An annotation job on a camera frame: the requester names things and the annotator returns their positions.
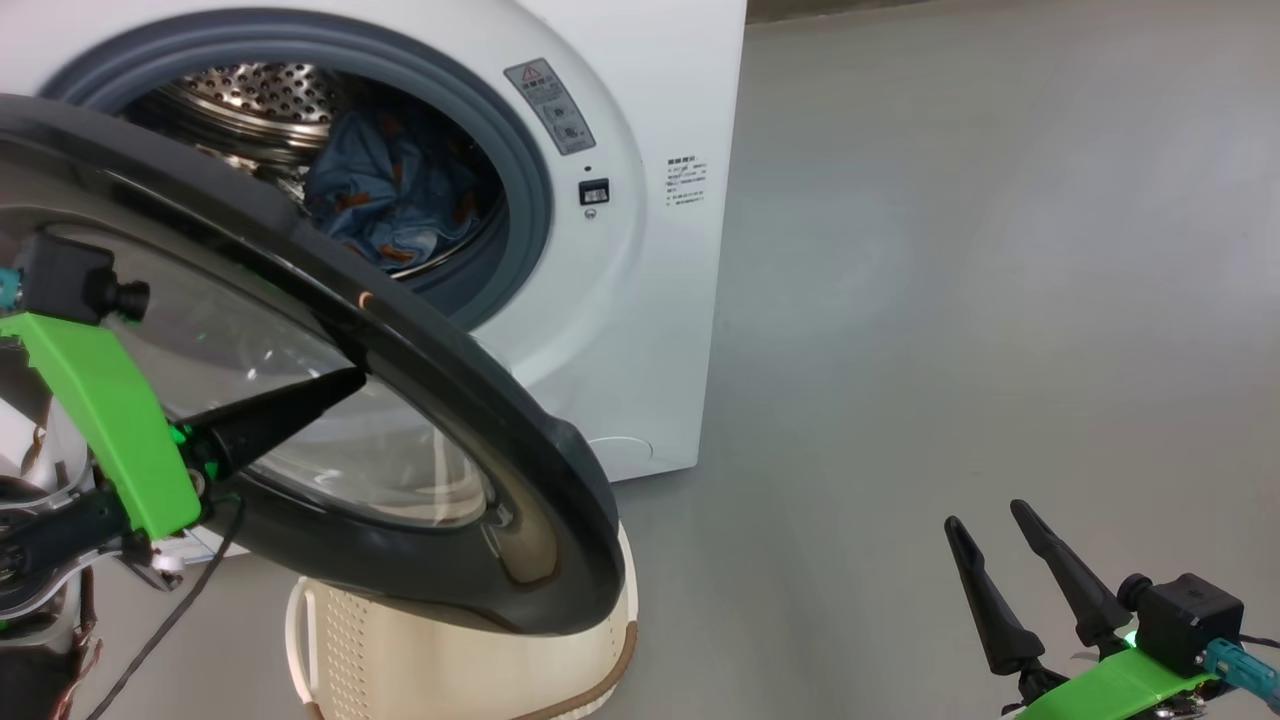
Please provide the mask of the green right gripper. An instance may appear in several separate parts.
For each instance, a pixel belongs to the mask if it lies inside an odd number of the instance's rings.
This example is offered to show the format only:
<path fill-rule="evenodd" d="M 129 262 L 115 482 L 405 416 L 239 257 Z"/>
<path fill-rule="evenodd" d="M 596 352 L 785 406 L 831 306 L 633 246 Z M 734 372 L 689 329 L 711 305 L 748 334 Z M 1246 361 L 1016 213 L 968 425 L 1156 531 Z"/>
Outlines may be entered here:
<path fill-rule="evenodd" d="M 1092 669 L 1010 708 L 1011 719 L 1197 719 L 1221 694 L 1222 682 L 1201 673 L 1184 678 L 1116 634 L 1133 614 L 1024 500 L 1010 511 L 1032 552 L 1048 568 L 1075 618 L 1084 647 L 1123 651 Z M 950 516 L 943 533 L 954 556 L 968 606 L 996 676 L 1037 669 L 1044 653 L 1041 638 L 1021 625 L 986 569 L 986 556 L 964 523 Z"/>

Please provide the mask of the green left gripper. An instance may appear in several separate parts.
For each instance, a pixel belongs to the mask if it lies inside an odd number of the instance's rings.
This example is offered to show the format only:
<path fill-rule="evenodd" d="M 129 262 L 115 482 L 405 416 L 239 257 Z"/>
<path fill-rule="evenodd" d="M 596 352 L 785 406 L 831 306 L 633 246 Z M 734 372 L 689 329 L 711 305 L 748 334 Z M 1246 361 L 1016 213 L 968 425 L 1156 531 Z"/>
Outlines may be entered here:
<path fill-rule="evenodd" d="M 157 397 L 110 329 L 33 313 L 5 316 L 1 328 L 26 347 L 29 365 L 84 437 L 131 528 L 152 541 L 201 516 L 187 468 L 227 479 L 356 395 L 369 378 L 360 368 L 344 368 L 188 416 L 182 457 Z"/>

